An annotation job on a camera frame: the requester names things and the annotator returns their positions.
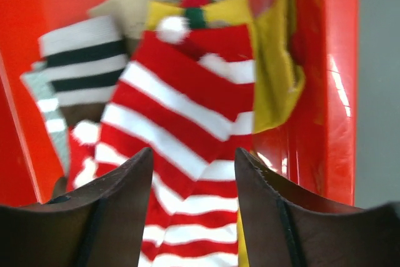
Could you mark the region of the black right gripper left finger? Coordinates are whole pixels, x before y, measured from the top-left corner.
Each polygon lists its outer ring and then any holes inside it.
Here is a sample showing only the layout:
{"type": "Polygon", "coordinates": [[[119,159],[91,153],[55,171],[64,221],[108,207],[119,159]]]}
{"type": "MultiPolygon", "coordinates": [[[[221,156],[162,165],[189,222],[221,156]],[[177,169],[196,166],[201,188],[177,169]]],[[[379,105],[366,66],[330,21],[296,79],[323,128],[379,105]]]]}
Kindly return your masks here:
{"type": "Polygon", "coordinates": [[[1,266],[137,266],[153,151],[45,204],[1,206],[1,266]]]}

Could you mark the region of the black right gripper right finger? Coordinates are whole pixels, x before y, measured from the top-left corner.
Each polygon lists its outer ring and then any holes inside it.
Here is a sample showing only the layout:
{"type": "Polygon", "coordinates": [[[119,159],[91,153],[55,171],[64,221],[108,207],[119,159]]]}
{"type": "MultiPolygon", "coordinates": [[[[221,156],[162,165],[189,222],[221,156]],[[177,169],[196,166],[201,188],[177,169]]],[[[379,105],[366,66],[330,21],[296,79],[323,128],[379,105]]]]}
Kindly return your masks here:
{"type": "Polygon", "coordinates": [[[398,266],[399,203],[361,209],[314,194],[236,151],[251,266],[398,266]]]}

